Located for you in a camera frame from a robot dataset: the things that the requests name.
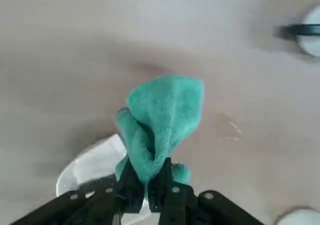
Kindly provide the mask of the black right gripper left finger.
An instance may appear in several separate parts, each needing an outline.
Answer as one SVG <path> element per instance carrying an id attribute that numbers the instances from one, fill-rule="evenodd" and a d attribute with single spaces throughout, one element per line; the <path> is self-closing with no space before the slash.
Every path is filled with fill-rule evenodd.
<path id="1" fill-rule="evenodd" d="M 15 225 L 119 225 L 125 213 L 138 214 L 144 186 L 130 161 L 119 179 L 109 175 L 67 191 L 14 221 Z"/>

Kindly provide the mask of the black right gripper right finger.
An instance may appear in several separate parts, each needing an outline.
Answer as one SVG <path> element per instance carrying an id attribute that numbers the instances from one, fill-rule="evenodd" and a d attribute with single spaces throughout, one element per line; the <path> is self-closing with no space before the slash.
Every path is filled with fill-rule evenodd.
<path id="1" fill-rule="evenodd" d="M 152 213 L 159 213 L 159 225 L 262 225 L 257 218 L 215 190 L 195 195 L 191 186 L 176 182 L 171 158 L 167 157 L 148 184 Z"/>

